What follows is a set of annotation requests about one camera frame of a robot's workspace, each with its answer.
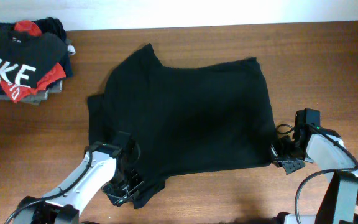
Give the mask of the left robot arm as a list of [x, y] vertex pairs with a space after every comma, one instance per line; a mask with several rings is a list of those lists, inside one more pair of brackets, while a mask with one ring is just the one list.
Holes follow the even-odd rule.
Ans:
[[79, 166], [43, 197], [27, 196], [6, 223], [79, 223], [80, 215], [98, 191], [117, 207], [133, 202], [144, 181], [132, 168], [140, 147], [129, 133], [119, 132], [110, 143], [86, 146]]

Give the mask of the black Sydrogen t-shirt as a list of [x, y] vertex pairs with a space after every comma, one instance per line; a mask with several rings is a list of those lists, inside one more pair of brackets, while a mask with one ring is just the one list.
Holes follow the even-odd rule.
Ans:
[[132, 135], [143, 180], [133, 201], [142, 208], [169, 177], [246, 169], [271, 163], [276, 140], [269, 91], [250, 57], [201, 68], [162, 65], [145, 45], [110, 74], [103, 93], [87, 99], [89, 141]]

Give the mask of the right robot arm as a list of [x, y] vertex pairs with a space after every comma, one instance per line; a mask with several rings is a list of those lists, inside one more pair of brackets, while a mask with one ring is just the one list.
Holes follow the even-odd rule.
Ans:
[[[286, 174], [315, 163], [319, 171], [306, 177], [298, 186], [293, 214], [279, 213], [277, 223], [358, 223], [358, 160], [345, 148], [341, 136], [320, 125], [320, 112], [305, 108], [295, 115], [295, 125], [282, 132], [270, 146], [273, 164]], [[311, 179], [325, 175], [329, 181], [319, 209], [314, 215], [301, 215], [300, 195]]]

